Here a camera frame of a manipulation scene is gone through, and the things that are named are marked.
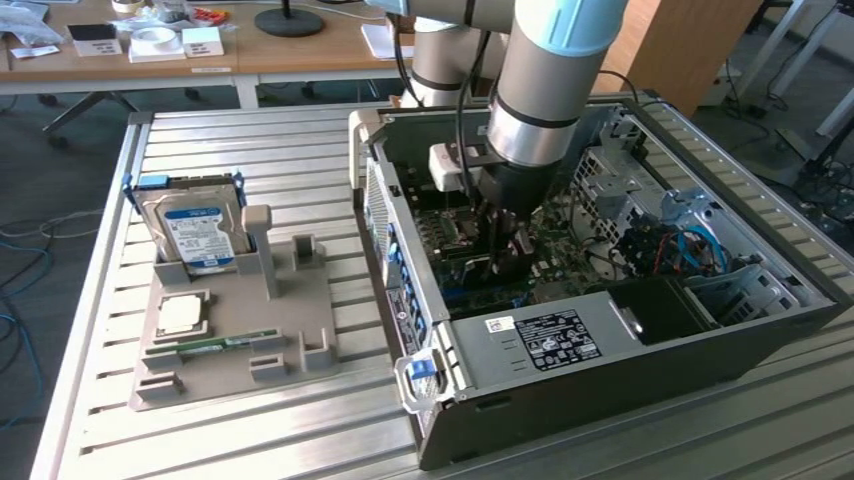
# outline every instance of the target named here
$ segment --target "gray floor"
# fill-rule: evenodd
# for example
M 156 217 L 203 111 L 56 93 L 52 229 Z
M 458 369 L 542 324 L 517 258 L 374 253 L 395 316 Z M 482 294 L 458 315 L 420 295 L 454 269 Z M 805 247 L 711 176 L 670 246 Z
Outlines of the gray floor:
M 762 35 L 747 36 L 741 41 L 733 55 L 733 65 L 745 67 L 758 51 L 767 30 Z M 777 71 L 779 62 L 794 44 L 782 48 L 766 68 L 758 89 Z M 790 111 L 771 110 L 763 120 L 770 128 L 786 127 L 797 130 L 817 143 L 811 134 L 835 103 L 854 85 L 854 73 L 847 67 L 817 58 L 799 77 L 786 97 Z M 395 90 L 394 81 L 380 82 L 383 95 Z M 236 108 L 234 89 L 211 87 L 202 89 L 202 102 L 188 100 L 180 90 L 135 92 L 128 99 L 150 111 L 186 111 L 199 109 Z M 264 105 L 288 105 L 306 103 L 299 86 L 286 89 L 270 89 L 279 99 Z M 363 99 L 368 90 L 362 85 Z M 80 95 L 60 95 L 64 105 L 71 104 Z M 318 98 L 314 103 L 339 103 L 356 101 L 356 85 L 352 82 L 318 84 Z M 24 219 L 48 219 L 79 210 L 103 206 L 112 175 L 115 156 L 122 144 L 126 113 L 112 103 L 99 105 L 86 117 L 74 122 L 62 134 L 71 141 L 67 151 L 56 151 L 47 146 L 40 134 L 40 126 L 59 112 L 42 106 L 33 96 L 21 96 L 12 111 L 0 115 L 0 224 Z M 731 147 L 757 136 L 761 132 L 739 122 L 717 109 L 701 110 L 694 121 L 723 147 Z M 737 157 L 753 165 L 777 167 L 783 160 L 794 159 L 789 152 L 775 148 L 775 139 L 757 142 L 738 151 Z M 854 153 L 854 144 L 846 142 L 839 159 L 847 162 Z M 75 223 L 75 228 L 86 229 L 94 219 Z M 830 233 L 845 245 L 850 244 L 846 228 L 830 225 Z M 15 242 L 23 246 L 40 246 L 40 238 Z M 25 478 L 32 464 L 32 456 L 42 431 L 40 418 L 47 412 L 50 392 L 59 371 L 62 355 L 78 295 L 83 285 L 90 261 L 94 237 L 58 240 L 52 247 L 54 267 L 50 275 L 23 294 L 12 298 L 15 307 L 32 332 L 33 344 L 46 378 L 46 398 L 32 401 L 35 383 L 32 367 L 24 356 L 13 368 L 0 376 L 0 418 L 15 416 L 21 409 L 32 406 L 25 422 L 7 431 L 0 431 L 0 478 Z M 0 249 L 0 279 L 8 276 L 29 261 L 31 254 Z M 4 327 L 0 325 L 0 336 Z M 0 343 L 0 362 L 11 354 L 13 342 Z

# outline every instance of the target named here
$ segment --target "sticker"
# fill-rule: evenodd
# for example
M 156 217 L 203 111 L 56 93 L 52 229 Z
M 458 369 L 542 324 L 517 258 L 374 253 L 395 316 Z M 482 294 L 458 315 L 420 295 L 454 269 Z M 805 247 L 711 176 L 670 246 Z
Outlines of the sticker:
M 191 69 L 192 73 L 228 73 L 231 67 L 199 67 Z
M 9 50 L 15 58 L 31 58 L 40 57 L 42 55 L 50 55 L 51 53 L 59 53 L 59 48 L 54 45 L 39 48 L 12 48 Z
M 505 330 L 513 330 L 517 328 L 513 317 L 490 318 L 485 321 L 486 329 L 490 333 L 503 332 Z
M 551 370 L 602 356 L 575 310 L 521 320 L 517 330 L 538 370 Z
M 222 345 L 211 345 L 207 347 L 191 348 L 184 350 L 182 355 L 204 355 L 206 353 L 222 352 L 224 350 Z
M 166 223 L 184 263 L 194 267 L 218 267 L 235 258 L 228 234 L 219 229 L 223 211 L 194 208 L 166 212 Z

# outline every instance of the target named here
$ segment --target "white table leg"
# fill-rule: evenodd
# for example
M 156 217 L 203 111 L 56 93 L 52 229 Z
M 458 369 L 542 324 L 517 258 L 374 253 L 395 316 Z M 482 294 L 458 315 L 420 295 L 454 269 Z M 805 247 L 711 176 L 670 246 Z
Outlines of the white table leg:
M 791 62 L 791 65 L 786 67 L 786 70 L 783 71 L 783 74 L 781 75 L 779 80 L 774 82 L 774 85 L 771 87 L 771 93 L 778 97 L 782 97 L 786 94 L 786 90 L 789 90 L 791 82 L 794 81 L 795 77 L 801 73 L 801 70 L 803 69 L 806 62 L 809 62 L 810 58 L 813 58 L 813 55 L 815 54 L 818 47 L 822 46 L 825 37 L 827 36 L 827 34 L 830 33 L 830 30 L 837 24 L 837 20 L 839 20 L 839 17 L 842 17 L 842 14 L 838 11 L 830 14 L 830 17 L 827 17 L 827 19 L 822 22 L 822 24 L 815 29 L 815 33 L 813 33 L 813 37 L 810 38 L 810 41 L 803 47 L 803 50 L 801 50 L 801 53 L 798 54 L 794 61 Z
M 238 89 L 240 108 L 259 108 L 258 92 L 255 91 L 258 85 L 258 75 L 235 75 L 235 88 Z
M 837 105 L 837 108 L 833 109 L 830 115 L 827 115 L 815 133 L 823 137 L 831 137 L 837 130 L 839 130 L 839 124 L 850 115 L 854 115 L 854 88 L 845 96 L 842 102 L 839 102 L 839 105 Z
M 765 67 L 765 64 L 769 62 L 774 50 L 777 50 L 777 47 L 779 47 L 779 44 L 783 41 L 783 37 L 791 29 L 791 25 L 794 24 L 801 14 L 809 8 L 809 3 L 809 0 L 794 0 L 791 7 L 789 7 L 789 11 L 783 16 L 783 19 L 779 21 L 779 24 L 777 25 L 771 36 L 762 46 L 762 50 L 759 50 L 759 53 L 757 54 L 757 58 L 754 58 L 753 62 L 750 63 L 750 66 L 747 67 L 747 70 L 745 71 L 745 74 L 742 75 L 742 78 L 735 85 L 735 93 L 738 94 L 738 97 L 741 99 L 745 98 L 745 94 L 747 93 L 750 85 L 757 79 L 757 75 L 759 74 L 762 67 Z

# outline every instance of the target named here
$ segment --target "circuit board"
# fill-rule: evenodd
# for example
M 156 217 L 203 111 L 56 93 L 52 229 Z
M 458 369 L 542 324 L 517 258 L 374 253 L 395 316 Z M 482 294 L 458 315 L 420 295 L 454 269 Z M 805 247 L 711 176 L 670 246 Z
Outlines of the circuit board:
M 479 225 L 469 201 L 458 193 L 410 186 L 415 225 L 451 318 L 467 318 L 583 295 L 603 278 L 586 250 L 569 232 L 551 199 L 534 213 L 529 237 L 535 245 L 530 268 L 510 282 L 478 281 L 490 261 L 479 242 Z

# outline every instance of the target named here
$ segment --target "aluminum table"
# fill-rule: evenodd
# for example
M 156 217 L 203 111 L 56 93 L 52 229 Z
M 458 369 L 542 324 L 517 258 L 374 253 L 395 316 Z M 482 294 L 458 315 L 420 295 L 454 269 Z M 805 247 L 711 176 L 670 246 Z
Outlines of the aluminum table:
M 348 113 L 370 105 L 156 114 L 127 130 L 32 478 L 396 480 L 831 478 L 854 470 L 854 314 L 785 347 L 735 382 L 435 472 L 414 437 L 352 216 Z M 850 257 L 667 107 L 654 117 L 766 221 L 854 293 Z M 685 172 L 651 151 L 679 188 Z M 154 245 L 123 199 L 126 172 L 239 168 L 274 208 L 272 242 L 326 245 L 343 372 L 135 413 L 126 406 Z M 567 398 L 567 408 L 573 399 Z

